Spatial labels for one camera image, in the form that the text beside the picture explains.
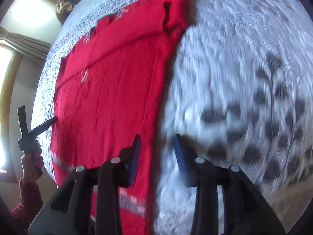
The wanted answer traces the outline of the person's left hand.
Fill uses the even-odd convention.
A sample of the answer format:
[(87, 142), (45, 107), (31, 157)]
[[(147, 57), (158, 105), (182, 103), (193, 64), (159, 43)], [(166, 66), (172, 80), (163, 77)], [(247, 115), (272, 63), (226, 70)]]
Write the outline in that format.
[(41, 145), (37, 140), (32, 144), (33, 153), (21, 157), (22, 177), (27, 182), (36, 182), (42, 176), (43, 157)]

